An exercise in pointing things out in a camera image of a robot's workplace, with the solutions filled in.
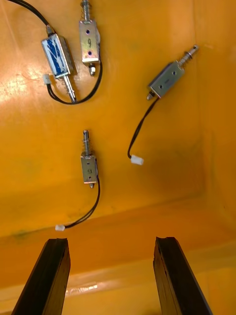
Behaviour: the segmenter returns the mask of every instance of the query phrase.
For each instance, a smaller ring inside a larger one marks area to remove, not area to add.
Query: spring
[[[85,21],[90,21],[90,9],[92,8],[90,2],[88,0],[84,0],[81,2],[81,7],[83,8],[81,18]]]

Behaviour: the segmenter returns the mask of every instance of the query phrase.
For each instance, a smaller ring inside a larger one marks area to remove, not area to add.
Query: orange wall
[[[81,63],[79,1],[49,0],[46,7],[43,0],[30,2],[68,39],[78,70],[77,94],[85,96],[96,78]],[[92,5],[104,76],[91,101],[65,106],[51,100],[43,85],[42,74],[50,71],[40,44],[44,25],[24,8],[0,0],[0,236],[67,223],[92,206],[97,192],[83,184],[80,162],[84,128],[91,133],[101,180],[95,217],[204,191],[196,59],[144,124],[132,149],[145,159],[144,166],[127,158],[133,132],[150,105],[148,83],[195,43],[192,1]]]

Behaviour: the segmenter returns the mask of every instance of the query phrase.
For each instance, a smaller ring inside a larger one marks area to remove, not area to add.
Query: orange surface
[[[79,2],[30,3],[67,38],[77,95],[87,95],[96,78],[81,63]],[[175,236],[213,313],[233,315],[236,3],[91,4],[104,76],[93,99],[65,106],[52,101],[43,85],[42,74],[50,71],[40,45],[43,24],[0,0],[0,312],[14,307],[45,241],[67,237],[68,290],[76,294],[66,298],[65,315],[78,309],[110,314],[113,304],[119,305],[116,314],[159,315],[151,266],[155,236]],[[126,152],[150,104],[147,84],[195,43],[200,51],[157,103],[132,148],[144,165],[132,165]],[[60,82],[57,92],[65,92]],[[88,222],[56,233],[55,224],[77,219],[96,199],[97,187],[91,190],[82,179],[85,128],[98,159],[101,199]],[[88,287],[97,293],[80,294]]]

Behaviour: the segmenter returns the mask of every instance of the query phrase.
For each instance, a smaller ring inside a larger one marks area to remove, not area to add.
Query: white connector
[[[47,73],[43,74],[43,82],[44,82],[45,85],[46,84],[52,84],[49,74],[47,74]]]
[[[65,226],[63,224],[57,224],[55,226],[55,230],[56,231],[60,231],[60,232],[63,232],[65,230]]]
[[[131,163],[137,164],[137,165],[143,165],[144,164],[144,159],[141,157],[137,157],[132,155],[131,156]]]

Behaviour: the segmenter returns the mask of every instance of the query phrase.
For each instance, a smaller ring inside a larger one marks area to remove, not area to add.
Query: cable
[[[138,124],[138,126],[137,126],[137,128],[136,128],[136,130],[135,130],[135,132],[134,132],[134,135],[133,135],[133,137],[132,137],[132,139],[131,139],[130,145],[129,145],[129,149],[128,149],[128,153],[127,153],[128,158],[131,158],[130,150],[131,150],[131,148],[132,148],[132,146],[133,146],[133,144],[134,144],[134,142],[135,142],[135,140],[136,140],[136,138],[137,138],[137,136],[138,136],[138,134],[139,134],[139,131],[140,131],[140,129],[141,129],[143,123],[144,123],[145,118],[146,118],[147,115],[150,113],[150,111],[153,109],[153,107],[155,106],[155,103],[156,103],[158,100],[159,100],[159,98],[157,98],[157,99],[152,103],[152,105],[151,105],[151,106],[148,108],[148,110],[145,112],[145,115],[143,116],[143,118],[141,119],[140,123]]]
[[[42,14],[35,9],[35,7],[33,7],[31,4],[23,1],[23,0],[8,0],[11,1],[15,4],[21,5],[24,8],[30,10],[32,13],[34,13],[46,26],[49,25],[48,21],[42,16]]]
[[[62,104],[66,104],[66,105],[76,105],[76,104],[80,104],[80,103],[83,103],[87,100],[89,100],[91,97],[94,96],[94,94],[96,93],[100,83],[101,83],[101,80],[102,80],[102,72],[103,72],[103,67],[102,67],[102,62],[100,62],[100,71],[99,71],[99,75],[98,75],[98,78],[97,78],[97,82],[94,86],[94,88],[92,89],[92,91],[83,99],[80,99],[74,103],[71,103],[71,102],[65,102],[63,101],[62,99],[60,99],[54,92],[53,92],[53,89],[52,89],[52,86],[51,84],[47,84],[47,89],[48,89],[48,94],[49,96],[56,100],[57,102],[60,102]]]
[[[101,187],[100,187],[100,181],[99,181],[99,178],[97,176],[97,184],[98,184],[98,192],[97,192],[97,200],[94,204],[94,206],[84,215],[82,216],[80,219],[78,219],[77,221],[71,223],[71,224],[68,224],[68,225],[65,225],[65,228],[71,228],[71,227],[74,227],[75,225],[78,225],[79,223],[82,223],[84,222],[85,220],[87,220],[89,217],[91,217],[91,215],[93,214],[93,212],[95,211],[96,207],[97,207],[97,204],[99,202],[99,199],[100,199],[100,193],[101,193]]]

